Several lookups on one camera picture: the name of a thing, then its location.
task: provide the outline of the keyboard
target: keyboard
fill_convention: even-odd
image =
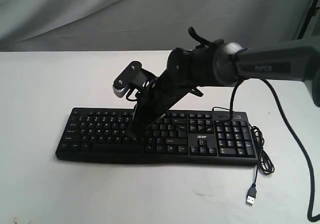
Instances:
[[[126,135],[132,109],[73,108],[56,149],[60,160],[110,164],[254,166],[245,112],[169,110],[140,138]]]

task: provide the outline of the usb connector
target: usb connector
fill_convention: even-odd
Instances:
[[[246,202],[253,205],[256,199],[257,189],[256,185],[252,184],[252,186],[249,188],[248,193],[246,195]]]

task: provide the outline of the robotic arm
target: robotic arm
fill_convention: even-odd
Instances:
[[[156,77],[131,62],[114,80],[113,92],[136,101],[129,133],[140,136],[147,126],[191,93],[202,97],[197,87],[234,87],[240,80],[271,79],[304,82],[314,104],[320,107],[320,39],[295,40],[262,49],[242,48],[223,39],[210,42],[188,32],[200,43],[194,50],[174,49],[166,69]],[[136,99],[130,95],[137,89]]]

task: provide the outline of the space bar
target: space bar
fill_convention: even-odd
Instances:
[[[92,146],[91,151],[108,153],[143,153],[144,148],[142,145],[96,143]]]

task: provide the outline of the white table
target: white table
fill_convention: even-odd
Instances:
[[[234,108],[263,131],[275,173],[258,176],[254,206],[245,204],[254,169],[226,166],[123,166],[59,161],[55,150],[73,107],[132,108],[112,91],[133,60],[159,75],[168,51],[0,53],[0,223],[192,224],[308,223],[307,163],[259,80],[238,90]],[[303,83],[271,82],[315,171],[320,211],[320,109]],[[175,109],[228,107],[231,88],[201,88]]]

